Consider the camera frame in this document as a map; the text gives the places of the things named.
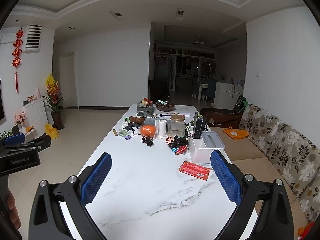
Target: yellow potty chair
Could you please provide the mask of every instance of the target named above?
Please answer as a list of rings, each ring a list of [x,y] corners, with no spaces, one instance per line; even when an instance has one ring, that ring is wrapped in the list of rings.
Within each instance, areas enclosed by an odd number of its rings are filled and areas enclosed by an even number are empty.
[[[57,128],[53,128],[50,124],[46,123],[45,126],[45,133],[50,136],[51,139],[55,139],[59,137],[59,131]]]

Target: hanging decoration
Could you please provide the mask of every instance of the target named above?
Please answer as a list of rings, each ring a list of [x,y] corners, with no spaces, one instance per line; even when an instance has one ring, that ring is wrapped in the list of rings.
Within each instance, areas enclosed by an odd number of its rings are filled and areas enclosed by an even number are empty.
[[[17,40],[14,42],[14,47],[15,50],[12,52],[13,55],[13,62],[12,62],[12,66],[15,67],[16,69],[16,74],[15,74],[15,80],[16,80],[16,91],[17,93],[19,92],[18,89],[18,72],[17,72],[17,67],[19,66],[19,64],[21,63],[21,58],[19,57],[20,53],[22,52],[22,50],[20,49],[23,41],[21,40],[21,38],[23,37],[24,33],[22,31],[22,28],[16,33],[17,36]]]

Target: human hand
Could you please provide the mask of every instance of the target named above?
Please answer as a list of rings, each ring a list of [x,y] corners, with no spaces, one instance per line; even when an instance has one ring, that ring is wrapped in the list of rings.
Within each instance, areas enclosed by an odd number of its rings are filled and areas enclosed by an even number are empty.
[[[12,195],[11,191],[9,190],[9,197],[7,200],[7,205],[9,207],[10,211],[10,220],[14,224],[15,228],[19,229],[21,227],[21,221],[19,218],[18,210],[16,208],[16,201],[14,199],[14,196]]]

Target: black baseboard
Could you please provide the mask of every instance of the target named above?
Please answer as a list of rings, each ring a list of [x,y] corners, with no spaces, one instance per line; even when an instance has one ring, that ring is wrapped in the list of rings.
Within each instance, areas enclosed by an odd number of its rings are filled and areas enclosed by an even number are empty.
[[[79,109],[90,110],[128,110],[129,108],[126,106],[79,106]]]

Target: jar lid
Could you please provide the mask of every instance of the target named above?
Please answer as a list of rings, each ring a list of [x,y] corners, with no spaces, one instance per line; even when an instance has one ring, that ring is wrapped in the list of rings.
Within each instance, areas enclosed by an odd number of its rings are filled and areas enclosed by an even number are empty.
[[[182,121],[184,121],[184,116],[180,115],[180,114],[174,114],[174,115],[170,116],[170,120],[176,121],[176,122],[182,122]]]

